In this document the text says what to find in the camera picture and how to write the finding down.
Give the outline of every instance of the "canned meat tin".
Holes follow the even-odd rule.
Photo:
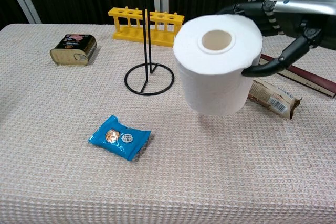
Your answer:
[[[96,48],[96,39],[92,35],[67,34],[50,50],[50,55],[58,65],[86,66]]]

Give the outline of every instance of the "packaged cookie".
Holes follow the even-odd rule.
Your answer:
[[[151,131],[123,126],[113,115],[97,129],[89,142],[132,161],[136,153],[147,142],[150,134]]]

